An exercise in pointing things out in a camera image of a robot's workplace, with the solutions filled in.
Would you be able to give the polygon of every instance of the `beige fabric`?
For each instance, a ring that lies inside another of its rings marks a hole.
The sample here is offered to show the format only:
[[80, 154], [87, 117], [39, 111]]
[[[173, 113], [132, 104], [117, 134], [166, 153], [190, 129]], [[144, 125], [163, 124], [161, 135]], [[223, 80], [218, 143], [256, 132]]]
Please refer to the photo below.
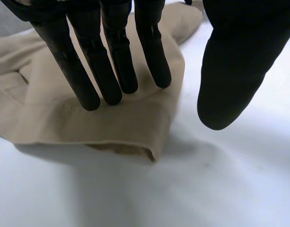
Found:
[[[117, 106], [108, 106], [102, 100], [93, 112], [80, 106], [36, 32], [0, 38], [0, 135], [14, 144], [79, 143], [116, 153], [146, 154], [152, 161], [158, 160], [184, 75], [184, 60], [176, 41], [183, 42], [201, 21], [202, 12], [195, 7], [181, 3], [165, 7], [160, 30], [172, 84], [161, 90], [150, 75], [134, 15], [130, 15], [127, 35], [139, 89], [133, 95], [124, 94]], [[99, 91], [74, 35], [72, 40]]]

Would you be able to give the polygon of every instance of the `black robotic finger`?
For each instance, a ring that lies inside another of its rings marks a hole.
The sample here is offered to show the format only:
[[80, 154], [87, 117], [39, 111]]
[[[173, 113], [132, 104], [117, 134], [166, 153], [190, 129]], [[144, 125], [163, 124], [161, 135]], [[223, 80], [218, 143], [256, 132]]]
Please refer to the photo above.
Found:
[[133, 67], [125, 27], [131, 12], [131, 0], [102, 0], [102, 22], [113, 65], [122, 91], [132, 94], [138, 83]]
[[100, 37], [99, 1], [97, 5], [98, 7], [91, 11], [70, 12], [67, 16], [75, 29], [81, 49], [104, 100], [110, 105], [116, 105], [122, 99], [122, 92]]
[[97, 109], [100, 106], [100, 98], [72, 44], [66, 17], [31, 24], [46, 42], [83, 108], [88, 111]]
[[161, 88], [166, 88], [171, 83], [171, 72], [158, 28], [164, 5], [165, 0], [135, 0], [136, 30], [151, 75]]

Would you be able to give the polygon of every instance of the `beige cloth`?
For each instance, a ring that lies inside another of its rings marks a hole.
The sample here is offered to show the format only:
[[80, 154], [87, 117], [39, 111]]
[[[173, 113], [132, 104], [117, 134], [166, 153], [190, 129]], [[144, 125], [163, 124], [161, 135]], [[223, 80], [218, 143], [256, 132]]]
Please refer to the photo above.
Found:
[[[178, 44], [197, 29], [202, 18], [196, 7], [181, 3], [165, 7], [160, 31], [172, 84], [161, 90], [150, 75], [131, 14], [127, 35], [139, 89], [133, 95], [124, 95], [117, 106], [108, 106], [102, 100], [100, 108], [93, 112], [80, 106], [36, 32], [0, 38], [0, 135], [14, 144], [87, 144], [121, 154], [146, 154], [152, 161], [158, 160], [184, 76]], [[72, 40], [99, 91], [74, 35]]]

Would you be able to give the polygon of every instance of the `white table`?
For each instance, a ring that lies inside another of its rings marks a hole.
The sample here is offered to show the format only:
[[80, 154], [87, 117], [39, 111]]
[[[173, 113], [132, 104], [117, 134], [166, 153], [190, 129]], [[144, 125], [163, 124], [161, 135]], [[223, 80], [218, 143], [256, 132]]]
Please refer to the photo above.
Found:
[[160, 162], [0, 138], [0, 227], [290, 227], [290, 40], [246, 111], [212, 131], [196, 113], [206, 20]]

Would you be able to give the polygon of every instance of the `robotic hand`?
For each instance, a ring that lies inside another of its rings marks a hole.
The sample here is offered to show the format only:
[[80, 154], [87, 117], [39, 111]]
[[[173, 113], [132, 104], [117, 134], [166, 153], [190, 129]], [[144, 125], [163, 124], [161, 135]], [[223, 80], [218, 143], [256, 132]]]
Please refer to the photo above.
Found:
[[[69, 37], [70, 20], [104, 100], [118, 104], [122, 91], [132, 94], [138, 83], [125, 27], [132, 0], [2, 0], [21, 20], [29, 21], [46, 42], [81, 105], [88, 111], [100, 105]], [[151, 75], [160, 88], [171, 83], [158, 23], [165, 0], [135, 0], [136, 29]], [[100, 38], [101, 17], [119, 84]]]
[[[137, 90], [125, 34], [131, 0], [1, 1], [20, 19], [32, 23], [85, 109], [95, 110], [100, 99], [71, 43], [66, 15], [106, 102], [111, 105], [120, 102], [121, 89], [128, 94]], [[197, 111], [203, 124], [221, 130], [247, 107], [289, 40], [290, 0], [203, 0], [203, 3], [213, 32], [204, 52]], [[165, 0], [135, 0], [137, 32], [152, 77], [161, 88], [171, 83], [157, 26], [164, 4]], [[100, 39], [100, 10], [121, 89]]]

